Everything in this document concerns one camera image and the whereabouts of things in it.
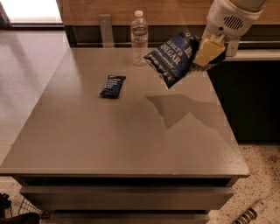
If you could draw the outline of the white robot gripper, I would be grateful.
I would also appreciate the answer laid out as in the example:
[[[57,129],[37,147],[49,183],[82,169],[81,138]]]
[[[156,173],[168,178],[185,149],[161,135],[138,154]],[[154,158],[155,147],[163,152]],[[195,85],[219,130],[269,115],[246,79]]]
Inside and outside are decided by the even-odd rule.
[[[224,41],[240,39],[258,20],[269,0],[213,0],[207,18],[202,43],[193,63],[204,67],[222,54]]]

